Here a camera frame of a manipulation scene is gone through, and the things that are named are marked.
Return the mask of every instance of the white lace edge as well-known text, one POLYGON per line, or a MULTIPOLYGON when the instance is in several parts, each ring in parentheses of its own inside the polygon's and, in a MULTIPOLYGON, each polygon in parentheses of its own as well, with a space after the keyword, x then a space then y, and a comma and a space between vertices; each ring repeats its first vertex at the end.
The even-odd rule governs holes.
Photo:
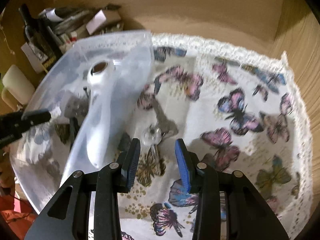
POLYGON ((303 102, 298 86, 294 82, 294 74, 289 67, 287 54, 284 51, 281 59, 269 58, 258 54, 253 50, 237 47, 230 43, 220 42, 213 39, 204 39, 199 36, 187 36, 183 34, 153 34, 154 47, 168 46, 180 49, 194 49, 201 54, 209 54, 259 67, 264 70, 282 73, 287 81, 287 89, 293 97, 293 118, 299 143, 300 162, 300 192, 297 199, 294 217, 289 231, 290 239, 294 239, 310 218, 310 209, 313 200, 312 184, 312 134, 310 131, 310 119, 307 115, 306 106, 303 102))

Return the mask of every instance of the metal screw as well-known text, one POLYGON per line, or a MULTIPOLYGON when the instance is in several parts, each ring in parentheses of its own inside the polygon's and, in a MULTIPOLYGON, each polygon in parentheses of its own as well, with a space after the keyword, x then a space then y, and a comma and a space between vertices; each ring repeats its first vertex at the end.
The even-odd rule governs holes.
POLYGON ((72 175, 73 175, 75 178, 79 178, 79 177, 82 175, 82 171, 75 171, 74 173, 72 173, 72 175))
POLYGON ((111 169, 116 169, 119 167, 119 163, 110 163, 110 168, 111 169))
POLYGON ((238 178, 241 178, 243 176, 243 173, 241 171, 235 171, 233 174, 238 178))
POLYGON ((198 163, 198 164, 197 164, 197 167, 198 167, 199 169, 203 170, 203 169, 205 169, 205 168, 207 167, 207 164, 205 164, 205 163, 198 163))

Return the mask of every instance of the wine bottle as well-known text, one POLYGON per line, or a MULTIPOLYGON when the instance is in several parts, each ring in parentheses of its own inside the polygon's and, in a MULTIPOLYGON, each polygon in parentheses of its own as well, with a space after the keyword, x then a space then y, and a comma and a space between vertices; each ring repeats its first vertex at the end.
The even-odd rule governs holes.
POLYGON ((24 38, 33 53, 40 60, 45 69, 50 70, 62 56, 61 51, 47 33, 40 19, 31 17, 26 4, 19 7, 19 12, 25 23, 24 38))

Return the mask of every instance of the wooden floor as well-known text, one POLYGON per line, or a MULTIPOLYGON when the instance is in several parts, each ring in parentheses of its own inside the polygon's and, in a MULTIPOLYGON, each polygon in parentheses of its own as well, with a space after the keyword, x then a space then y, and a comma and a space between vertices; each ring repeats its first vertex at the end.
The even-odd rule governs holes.
MULTIPOLYGON (((37 85, 40 76, 20 50, 24 39, 18 7, 23 2, 33 16, 47 7, 118 3, 127 29, 200 35, 276 58, 286 50, 311 119, 314 210, 320 200, 320 26, 304 0, 11 0, 2 26, 16 54, 9 53, 0 34, 0 72, 16 64, 37 85)), ((0 112, 8 111, 0 102, 0 112)))

